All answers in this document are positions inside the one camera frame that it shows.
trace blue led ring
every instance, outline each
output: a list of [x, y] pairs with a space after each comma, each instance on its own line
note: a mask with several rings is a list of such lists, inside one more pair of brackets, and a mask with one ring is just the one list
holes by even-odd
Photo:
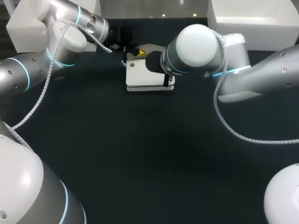
[[19, 64], [23, 67], [23, 69], [25, 70], [26, 75], [27, 75], [27, 80], [28, 80], [27, 88], [26, 88], [25, 91], [24, 91], [24, 92], [26, 92], [26, 91], [29, 89], [29, 86], [30, 86], [30, 77], [29, 77], [29, 74], [28, 74], [27, 69], [25, 68], [25, 66], [24, 66], [19, 60], [15, 59], [15, 58], [12, 58], [12, 57], [9, 57], [9, 58], [7, 58], [7, 59], [11, 59], [11, 60], [16, 61], [16, 62], [19, 63]]

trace robotic arm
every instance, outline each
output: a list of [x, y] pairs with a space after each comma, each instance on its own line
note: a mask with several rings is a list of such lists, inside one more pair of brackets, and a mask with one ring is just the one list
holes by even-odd
[[[251, 67], [243, 35], [229, 34], [223, 39], [228, 69], [218, 94], [221, 102], [237, 102], [299, 86], [298, 45], [277, 52]], [[151, 52], [146, 66], [150, 71], [169, 76], [205, 70], [206, 75], [212, 75], [217, 83], [224, 66], [224, 55], [212, 30], [191, 25], [182, 30], [163, 52]]]
[[[36, 8], [36, 17], [48, 29], [47, 49], [0, 61], [0, 96], [27, 91], [45, 80], [47, 84], [49, 72], [57, 77], [60, 71], [75, 64], [87, 41], [100, 45], [110, 38], [105, 19], [68, 0], [37, 1]], [[64, 29], [65, 21], [74, 26]], [[163, 85], [168, 86], [173, 83], [173, 77], [193, 70], [205, 70], [206, 76], [213, 76], [217, 83], [222, 77], [221, 70], [227, 66], [227, 75], [217, 96], [221, 102], [236, 102], [299, 85], [295, 62], [299, 47], [275, 53], [251, 67], [241, 34], [225, 35], [220, 38], [223, 42], [218, 41], [217, 35], [202, 25], [188, 26], [167, 48], [146, 55], [146, 69], [164, 74]], [[0, 154], [5, 155], [0, 156], [0, 173], [5, 183], [0, 185], [0, 223], [86, 224], [85, 212], [78, 200], [35, 153], [16, 143], [15, 138], [18, 136], [12, 136], [0, 121]], [[298, 173], [295, 167], [288, 170], [292, 176]], [[278, 177], [289, 177], [288, 172], [283, 174]], [[275, 194], [281, 189], [276, 180], [277, 177], [270, 183], [265, 196], [267, 218], [270, 224], [297, 223], [299, 181], [289, 178], [286, 184], [290, 187], [282, 192], [287, 195], [287, 199], [283, 197], [282, 206], [288, 204], [292, 208], [294, 219], [290, 220], [286, 218], [286, 211], [270, 206], [281, 202], [272, 200], [277, 199]]]

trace dark table surface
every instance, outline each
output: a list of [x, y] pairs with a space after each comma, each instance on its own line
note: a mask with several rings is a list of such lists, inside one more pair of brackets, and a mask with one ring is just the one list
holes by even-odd
[[[166, 46], [203, 19], [128, 20], [142, 43]], [[272, 52], [249, 52], [252, 65]], [[84, 53], [53, 80], [18, 132], [82, 202], [88, 224], [266, 224], [270, 179], [299, 162], [299, 145], [262, 146], [232, 136], [213, 108], [202, 73], [179, 77], [170, 92], [126, 90], [121, 55]], [[41, 86], [5, 99], [16, 124]], [[299, 91], [220, 104], [227, 122], [263, 140], [299, 138]]]

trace silver robot arm segment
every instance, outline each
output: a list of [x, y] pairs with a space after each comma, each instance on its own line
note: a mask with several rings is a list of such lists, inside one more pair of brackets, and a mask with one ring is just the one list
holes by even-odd
[[100, 43], [103, 43], [109, 33], [109, 23], [104, 18], [88, 12], [86, 9], [68, 0], [38, 1], [38, 19], [46, 27], [57, 20], [72, 21], [88, 30]]
[[299, 45], [276, 52], [257, 65], [228, 71], [218, 99], [236, 102], [299, 86]]

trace white box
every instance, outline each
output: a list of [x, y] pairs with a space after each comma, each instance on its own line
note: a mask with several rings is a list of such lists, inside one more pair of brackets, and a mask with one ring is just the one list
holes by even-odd
[[243, 34], [248, 50], [282, 50], [299, 36], [291, 0], [209, 0], [207, 19], [219, 34]]

